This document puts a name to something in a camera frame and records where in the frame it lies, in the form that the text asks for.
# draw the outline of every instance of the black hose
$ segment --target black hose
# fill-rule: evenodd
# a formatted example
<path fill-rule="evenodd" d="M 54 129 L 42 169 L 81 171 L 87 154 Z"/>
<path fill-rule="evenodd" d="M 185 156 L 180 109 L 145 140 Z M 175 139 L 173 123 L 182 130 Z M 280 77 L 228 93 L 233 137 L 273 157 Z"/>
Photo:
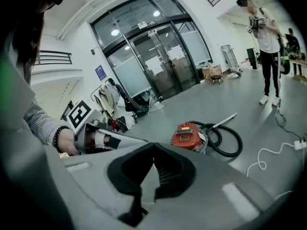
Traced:
<path fill-rule="evenodd" d="M 217 127 L 217 128 L 221 128 L 221 129 L 227 130 L 228 132 L 232 133 L 238 141 L 238 144 L 239 144 L 238 151 L 236 151 L 234 153 L 229 153 L 229 152 L 222 151 L 217 147 L 222 142 L 222 135 L 216 128 L 213 128 L 213 126 L 215 124 L 203 124 L 203 123 L 197 122 L 197 121 L 188 121 L 188 123 L 200 125 L 201 130 L 208 128 L 207 131 L 206 131 L 206 135 L 208 137 L 208 146 L 212 147 L 215 151 L 217 151 L 219 154 L 223 155 L 224 157 L 233 158 L 233 157 L 238 156 L 242 152 L 242 149 L 243 149 L 242 139 L 241 139 L 240 135 L 237 132 L 235 132 L 233 129 L 228 128 L 224 125 L 220 125 L 220 126 Z M 214 132 L 218 136 L 217 142 L 215 142 L 215 143 L 212 142 L 212 140 L 210 139 L 210 136 L 209 136 L 210 132 Z"/>

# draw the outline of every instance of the hand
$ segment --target hand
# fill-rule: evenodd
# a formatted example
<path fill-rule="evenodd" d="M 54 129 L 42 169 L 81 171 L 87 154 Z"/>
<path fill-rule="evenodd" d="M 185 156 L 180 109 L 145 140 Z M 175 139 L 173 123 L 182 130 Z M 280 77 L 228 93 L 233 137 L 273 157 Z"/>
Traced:
<path fill-rule="evenodd" d="M 63 129 L 59 134 L 58 147 L 62 152 L 79 155 L 75 148 L 74 134 L 70 129 Z"/>

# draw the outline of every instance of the black pants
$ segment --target black pants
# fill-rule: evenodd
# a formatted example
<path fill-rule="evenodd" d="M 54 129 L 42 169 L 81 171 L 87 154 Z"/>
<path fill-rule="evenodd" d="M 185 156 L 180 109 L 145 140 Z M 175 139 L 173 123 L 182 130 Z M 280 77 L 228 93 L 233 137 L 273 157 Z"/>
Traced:
<path fill-rule="evenodd" d="M 290 56 L 290 59 L 296 59 L 293 55 Z M 294 75 L 296 75 L 296 63 L 293 63 Z M 299 75 L 302 76 L 302 66 L 298 64 Z"/>
<path fill-rule="evenodd" d="M 274 87 L 276 90 L 276 97 L 279 97 L 280 92 L 280 53 L 266 53 L 260 50 L 262 61 L 262 73 L 264 76 L 264 94 L 269 96 L 271 83 L 271 68 L 273 72 Z"/>
<path fill-rule="evenodd" d="M 296 64 L 293 63 L 293 68 L 294 68 L 294 75 L 296 75 Z M 302 76 L 302 66 L 298 64 L 298 70 L 299 70 L 299 75 Z"/>

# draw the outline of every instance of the white t-shirt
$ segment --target white t-shirt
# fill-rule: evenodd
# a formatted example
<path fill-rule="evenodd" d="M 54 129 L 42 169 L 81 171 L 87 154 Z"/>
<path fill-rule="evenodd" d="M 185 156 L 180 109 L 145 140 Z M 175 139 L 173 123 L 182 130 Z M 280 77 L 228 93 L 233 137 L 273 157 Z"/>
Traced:
<path fill-rule="evenodd" d="M 258 9 L 257 16 L 250 15 L 250 19 L 251 20 L 265 19 L 268 25 L 272 25 L 274 17 L 267 9 L 262 8 L 262 11 L 264 12 L 266 18 L 262 15 L 260 10 Z M 271 54 L 280 51 L 280 45 L 278 42 L 277 35 L 274 32 L 270 31 L 268 28 L 258 29 L 258 42 L 259 42 L 259 49 L 261 51 Z"/>

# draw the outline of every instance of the gray floor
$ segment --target gray floor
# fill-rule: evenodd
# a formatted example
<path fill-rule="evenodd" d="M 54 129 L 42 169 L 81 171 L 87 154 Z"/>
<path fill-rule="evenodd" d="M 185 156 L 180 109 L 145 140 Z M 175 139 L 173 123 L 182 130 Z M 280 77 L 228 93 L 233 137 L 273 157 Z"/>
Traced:
<path fill-rule="evenodd" d="M 286 128 L 299 135 L 307 133 L 307 86 L 282 76 L 281 112 L 287 119 Z M 246 174 L 247 168 L 257 161 L 261 148 L 278 151 L 282 143 L 293 144 L 297 138 L 277 126 L 276 108 L 272 106 L 275 90 L 271 83 L 270 101 L 262 106 L 263 95 L 261 71 L 245 70 L 239 79 L 224 80 L 222 84 L 199 84 L 163 102 L 163 109 L 138 118 L 137 125 L 126 135 L 152 142 L 168 143 L 176 127 L 189 120 L 218 123 L 233 113 L 237 117 L 227 126 L 233 128 L 243 140 L 243 151 L 229 160 L 209 151 L 210 156 L 225 160 Z M 221 131 L 221 149 L 233 152 L 237 142 L 227 132 Z M 266 161 L 267 169 L 256 165 L 249 176 L 262 185 L 272 196 L 291 190 L 302 172 L 302 151 L 285 146 L 280 155 L 261 152 L 260 160 Z"/>

